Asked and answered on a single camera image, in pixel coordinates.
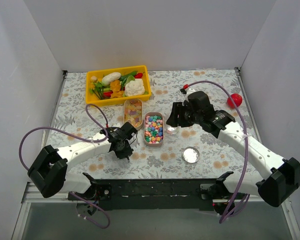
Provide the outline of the clear glass jar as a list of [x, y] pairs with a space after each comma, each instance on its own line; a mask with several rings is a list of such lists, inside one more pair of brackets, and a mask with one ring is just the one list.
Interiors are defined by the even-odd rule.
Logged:
[[165, 127], [166, 127], [165, 131], [168, 135], [175, 135], [179, 132], [180, 129], [179, 127], [173, 127], [168, 124]]

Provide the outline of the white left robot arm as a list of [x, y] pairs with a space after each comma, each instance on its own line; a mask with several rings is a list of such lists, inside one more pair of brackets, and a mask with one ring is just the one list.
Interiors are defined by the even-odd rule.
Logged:
[[137, 129], [129, 122], [121, 127], [107, 127], [87, 141], [54, 148], [45, 146], [27, 171], [44, 198], [59, 192], [73, 192], [85, 200], [99, 192], [97, 181], [88, 173], [71, 173], [75, 166], [102, 154], [114, 152], [118, 159], [129, 159], [133, 153], [130, 140]]

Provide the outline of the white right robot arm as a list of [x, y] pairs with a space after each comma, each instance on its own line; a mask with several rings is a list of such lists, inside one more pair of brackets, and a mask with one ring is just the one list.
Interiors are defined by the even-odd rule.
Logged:
[[235, 118], [224, 110], [215, 110], [203, 91], [181, 89], [184, 101], [172, 104], [166, 123], [171, 127], [194, 124], [226, 143], [258, 171], [261, 178], [245, 177], [238, 193], [261, 197], [272, 207], [279, 207], [300, 186], [300, 163], [285, 159], [244, 133]]

